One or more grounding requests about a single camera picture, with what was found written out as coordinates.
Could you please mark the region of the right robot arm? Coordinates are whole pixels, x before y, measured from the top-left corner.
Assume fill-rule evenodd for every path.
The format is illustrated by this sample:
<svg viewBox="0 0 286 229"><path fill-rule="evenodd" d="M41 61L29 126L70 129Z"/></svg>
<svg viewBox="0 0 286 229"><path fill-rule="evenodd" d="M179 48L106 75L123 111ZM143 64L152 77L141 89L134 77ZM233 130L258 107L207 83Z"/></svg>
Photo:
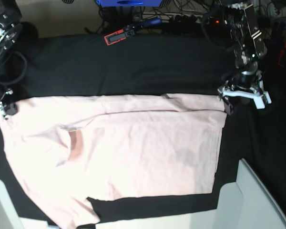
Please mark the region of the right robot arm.
<svg viewBox="0 0 286 229"><path fill-rule="evenodd" d="M12 80L0 80L0 115L4 119L8 119L9 116L18 112L16 104L8 97L13 94L13 90L9 86L21 81L28 67L28 61L21 52L12 51L8 57L6 56L22 30L21 18L22 14L16 1L0 0L0 69L13 55L23 61L23 69L19 76Z"/></svg>

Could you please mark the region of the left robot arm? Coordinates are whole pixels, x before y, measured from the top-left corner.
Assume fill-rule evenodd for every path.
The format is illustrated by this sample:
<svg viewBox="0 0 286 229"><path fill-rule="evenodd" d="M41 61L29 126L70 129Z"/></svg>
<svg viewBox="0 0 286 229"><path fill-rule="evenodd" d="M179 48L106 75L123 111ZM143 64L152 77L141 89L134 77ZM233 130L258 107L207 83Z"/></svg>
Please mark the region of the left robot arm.
<svg viewBox="0 0 286 229"><path fill-rule="evenodd" d="M215 22L230 31L231 41L222 44L214 40L207 31L207 24ZM244 102L252 100L257 109L271 104L269 92L264 90L263 72L259 62L267 53L262 31L252 3L245 1L229 5L218 3L201 19L202 31L207 40L217 47L235 55L235 69L223 75L223 85L217 91L223 101L225 112L232 114L235 104L231 98L239 97Z"/></svg>

